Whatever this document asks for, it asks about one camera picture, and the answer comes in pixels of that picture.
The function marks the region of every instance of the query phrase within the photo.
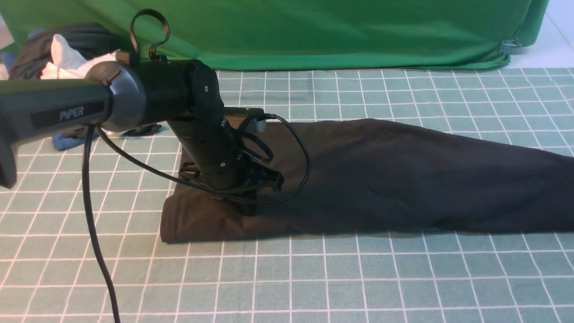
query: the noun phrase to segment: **cutting mat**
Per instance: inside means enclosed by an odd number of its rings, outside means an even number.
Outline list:
[[[380,118],[573,156],[574,69],[220,72],[228,105],[290,121]],[[175,174],[166,131],[116,139]],[[81,148],[20,150],[0,191],[0,322],[111,322],[89,244]],[[303,236],[165,245],[174,185],[95,144],[102,249],[123,322],[572,323],[574,234]]]

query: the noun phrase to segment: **folded cloth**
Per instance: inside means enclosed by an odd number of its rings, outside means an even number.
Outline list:
[[[32,33],[22,46],[10,70],[10,79],[37,79],[47,63],[52,62],[52,41],[55,34],[65,38],[69,46],[91,60],[114,51],[117,39],[96,22],[70,24],[60,28]]]

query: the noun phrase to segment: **green cloth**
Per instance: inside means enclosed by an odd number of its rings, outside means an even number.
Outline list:
[[[548,0],[6,0],[18,45],[36,29],[99,22],[129,49],[141,9],[169,21],[160,53],[218,70],[485,69],[507,65],[502,41],[536,40]],[[142,53],[163,39],[150,17],[135,25]]]

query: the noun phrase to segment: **blue cloth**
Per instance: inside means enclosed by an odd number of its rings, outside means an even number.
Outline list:
[[[52,137],[52,145],[57,151],[65,151],[83,145],[86,141],[77,138],[66,138],[66,134],[58,134]]]
[[[16,61],[16,55],[8,52],[0,53],[0,59],[2,59],[2,63],[6,66],[6,70],[10,73],[12,66],[14,65],[14,61]]]

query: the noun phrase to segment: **black cable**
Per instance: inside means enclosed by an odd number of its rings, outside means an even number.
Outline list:
[[[143,9],[143,10],[140,10],[137,14],[135,14],[135,16],[131,19],[131,23],[130,23],[130,38],[131,38],[131,45],[134,47],[134,51],[138,55],[139,55],[139,44],[138,44],[138,41],[135,37],[134,25],[135,25],[135,21],[137,20],[137,18],[140,18],[141,16],[152,16],[155,19],[159,20],[162,27],[164,27],[165,39],[163,41],[160,41],[159,43],[153,44],[149,48],[149,59],[150,60],[156,60],[158,58],[158,56],[156,54],[157,48],[160,45],[165,44],[169,40],[169,37],[171,35],[171,32],[169,30],[168,21],[167,21],[167,19],[165,19],[165,17],[161,13],[159,13],[153,9]]]
[[[111,310],[114,315],[114,322],[120,323],[118,300],[115,295],[114,283],[111,279],[110,272],[106,267],[106,262],[98,241],[96,221],[94,220],[94,210],[90,193],[90,152],[92,150],[92,142],[94,140],[94,130],[95,126],[88,126],[86,143],[84,144],[84,153],[82,157],[82,194],[84,195],[84,208],[86,210],[86,220],[88,221],[88,231],[90,232],[90,240],[92,241],[94,255],[96,256],[100,270],[102,270],[102,274],[108,288],[108,293],[110,294]]]
[[[291,132],[291,134],[293,134],[293,136],[295,137],[295,139],[297,140],[297,142],[299,143],[299,146],[301,147],[301,150],[303,152],[303,154],[305,155],[305,160],[307,163],[307,169],[305,170],[305,175],[303,177],[303,180],[301,180],[301,183],[299,184],[299,186],[295,189],[295,191],[293,192],[293,194],[289,195],[286,198],[280,199],[280,200],[276,200],[276,201],[257,201],[257,200],[253,200],[253,199],[249,199],[249,198],[242,198],[242,197],[237,197],[231,194],[226,194],[223,193],[221,191],[218,190],[214,190],[211,189],[207,186],[198,184],[198,183],[194,183],[194,182],[190,182],[187,181],[185,179],[181,179],[181,178],[177,178],[171,175],[168,175],[164,172],[161,172],[151,166],[146,165],[145,163],[142,163],[141,161],[133,158],[131,155],[129,155],[127,152],[123,151],[120,147],[118,147],[116,144],[114,144],[107,136],[106,133],[102,130],[101,127],[97,127],[96,128],[96,132],[98,133],[98,135],[100,136],[100,138],[102,138],[102,140],[116,153],[118,153],[120,156],[124,157],[125,159],[129,160],[130,162],[134,163],[137,166],[140,166],[141,168],[143,168],[144,170],[147,170],[149,172],[151,172],[152,174],[155,174],[157,176],[160,176],[162,178],[165,179],[169,179],[173,182],[176,182],[178,184],[182,184],[185,186],[189,186],[189,187],[193,187],[194,189],[198,189],[201,191],[205,191],[211,194],[215,194],[215,195],[219,195],[223,198],[227,198],[230,201],[234,201],[234,202],[240,202],[240,203],[249,203],[249,204],[256,204],[256,205],[277,205],[277,204],[281,204],[284,203],[292,198],[294,198],[297,194],[299,194],[299,192],[301,191],[301,189],[305,186],[305,184],[307,183],[307,180],[309,179],[309,174],[311,173],[311,157],[309,156],[309,152],[307,151],[307,149],[305,148],[305,144],[303,144],[303,141],[301,140],[301,138],[299,137],[299,135],[297,134],[297,132],[295,131],[295,129],[293,129],[293,127],[287,122],[287,120],[283,119],[282,117],[276,115],[276,114],[265,114],[265,118],[266,119],[276,119],[281,121]]]

